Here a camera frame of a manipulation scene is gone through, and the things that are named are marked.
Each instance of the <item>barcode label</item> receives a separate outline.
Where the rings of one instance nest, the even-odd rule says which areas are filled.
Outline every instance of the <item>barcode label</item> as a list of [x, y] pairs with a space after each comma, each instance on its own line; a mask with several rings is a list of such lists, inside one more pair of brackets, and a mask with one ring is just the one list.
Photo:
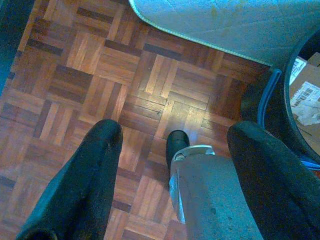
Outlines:
[[304, 69], [306, 65], [307, 63], [303, 59], [300, 59], [300, 58], [295, 59], [292, 70], [291, 70], [289, 85], [291, 85], [296, 80], [299, 73], [302, 71], [302, 69]]
[[294, 94], [290, 100], [291, 107], [297, 107], [301, 102], [306, 100], [318, 101], [320, 98], [320, 87], [305, 81], [300, 89]]

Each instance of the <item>paper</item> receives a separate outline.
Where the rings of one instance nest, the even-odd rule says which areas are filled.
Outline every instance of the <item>paper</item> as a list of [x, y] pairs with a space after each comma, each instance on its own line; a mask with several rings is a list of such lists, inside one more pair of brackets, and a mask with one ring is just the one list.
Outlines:
[[306, 65], [307, 65], [307, 62], [304, 61], [303, 59], [300, 59], [300, 58], [295, 59], [292, 70], [291, 70], [289, 85], [291, 85], [296, 80], [299, 73], [302, 71], [302, 69], [304, 69]]
[[290, 101], [292, 113], [297, 115], [297, 120], [304, 126], [320, 124], [320, 87], [307, 81], [294, 94]]

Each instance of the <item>cardboard box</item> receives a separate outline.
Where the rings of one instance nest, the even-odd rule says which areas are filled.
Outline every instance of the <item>cardboard box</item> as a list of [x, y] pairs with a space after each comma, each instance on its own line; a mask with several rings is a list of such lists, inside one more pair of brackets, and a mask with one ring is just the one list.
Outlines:
[[[320, 53], [315, 53], [308, 61], [300, 61], [306, 64], [290, 85], [291, 109], [311, 98], [313, 101], [320, 101]], [[293, 117], [306, 142], [320, 155], [320, 123], [303, 125], [298, 121], [297, 115], [294, 114]]]

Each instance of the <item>wooden floor tile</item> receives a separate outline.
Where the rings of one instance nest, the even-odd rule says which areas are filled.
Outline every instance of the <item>wooden floor tile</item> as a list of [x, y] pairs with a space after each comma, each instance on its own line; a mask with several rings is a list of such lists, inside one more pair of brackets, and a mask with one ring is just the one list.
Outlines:
[[268, 67], [167, 34], [126, 0], [36, 0], [0, 98], [0, 239], [14, 239], [53, 176], [102, 119], [123, 146], [105, 240], [185, 240], [166, 140], [230, 157], [241, 98]]

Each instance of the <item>parquet floor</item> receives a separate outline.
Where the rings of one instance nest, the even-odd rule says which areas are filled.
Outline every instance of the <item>parquet floor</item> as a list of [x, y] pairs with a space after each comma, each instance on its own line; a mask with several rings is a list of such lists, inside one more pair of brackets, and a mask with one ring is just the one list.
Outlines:
[[163, 33], [126, 0], [36, 0], [0, 100], [0, 239], [15, 238], [86, 132], [123, 126], [106, 240], [184, 240], [166, 137], [229, 156], [228, 127], [266, 66]]

